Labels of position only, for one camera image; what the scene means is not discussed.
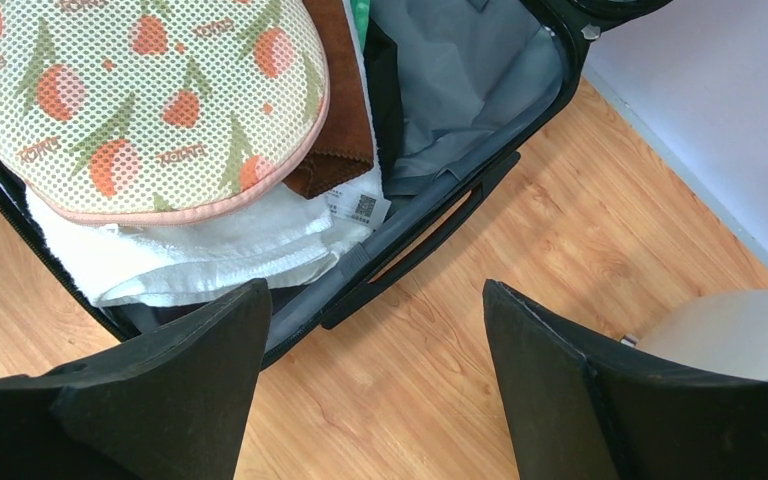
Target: round mesh bag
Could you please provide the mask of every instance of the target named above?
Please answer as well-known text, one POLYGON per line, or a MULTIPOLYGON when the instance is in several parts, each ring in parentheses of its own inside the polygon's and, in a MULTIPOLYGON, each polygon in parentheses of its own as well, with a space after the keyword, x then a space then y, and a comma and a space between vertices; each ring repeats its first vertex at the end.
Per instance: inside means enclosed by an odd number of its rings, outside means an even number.
POLYGON ((0 159, 76 223, 254 202, 304 158, 328 99, 301 0, 0 0, 0 159))

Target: white baseboard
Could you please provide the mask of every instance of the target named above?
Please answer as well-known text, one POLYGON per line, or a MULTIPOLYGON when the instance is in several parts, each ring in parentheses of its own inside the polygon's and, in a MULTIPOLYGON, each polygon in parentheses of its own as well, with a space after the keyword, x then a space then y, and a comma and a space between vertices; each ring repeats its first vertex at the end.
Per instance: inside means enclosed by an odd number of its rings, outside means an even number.
POLYGON ((617 92, 590 65, 584 66, 584 78, 608 101, 634 130, 667 163, 676 175, 699 197, 700 200, 734 233, 746 248, 768 268, 768 251, 743 225, 734 218, 720 200, 708 190, 693 171, 634 113, 617 92))

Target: brown cloth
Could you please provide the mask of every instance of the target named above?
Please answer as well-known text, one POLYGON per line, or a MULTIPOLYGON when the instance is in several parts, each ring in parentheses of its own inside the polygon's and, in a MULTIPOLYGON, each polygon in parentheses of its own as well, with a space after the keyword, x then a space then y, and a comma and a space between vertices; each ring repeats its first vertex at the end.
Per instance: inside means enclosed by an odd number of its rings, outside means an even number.
POLYGON ((358 56, 343 0, 304 0, 328 59, 331 103, 313 148, 284 183, 314 198, 372 169, 375 152, 358 56))

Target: wooden floor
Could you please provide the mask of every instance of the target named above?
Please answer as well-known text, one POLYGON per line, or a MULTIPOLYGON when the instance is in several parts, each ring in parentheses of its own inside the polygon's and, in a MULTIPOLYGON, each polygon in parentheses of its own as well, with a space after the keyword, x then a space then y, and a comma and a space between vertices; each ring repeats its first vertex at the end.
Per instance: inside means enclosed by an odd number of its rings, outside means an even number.
MULTIPOLYGON (((261 375, 238 478, 516 478, 483 330, 487 278, 612 336, 699 295, 768 288, 590 86, 521 152, 440 250, 261 375)), ((0 218, 0 376, 114 343, 0 218)))

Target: green fabric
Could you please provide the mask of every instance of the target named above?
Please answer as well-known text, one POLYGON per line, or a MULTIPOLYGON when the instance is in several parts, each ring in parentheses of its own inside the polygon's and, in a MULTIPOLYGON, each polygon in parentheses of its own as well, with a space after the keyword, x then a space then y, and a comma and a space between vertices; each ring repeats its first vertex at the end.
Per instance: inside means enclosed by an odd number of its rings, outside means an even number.
POLYGON ((369 2, 371 0, 351 0, 352 15, 355 17, 355 27, 360 39, 360 49, 366 45, 366 30, 369 28, 369 2))

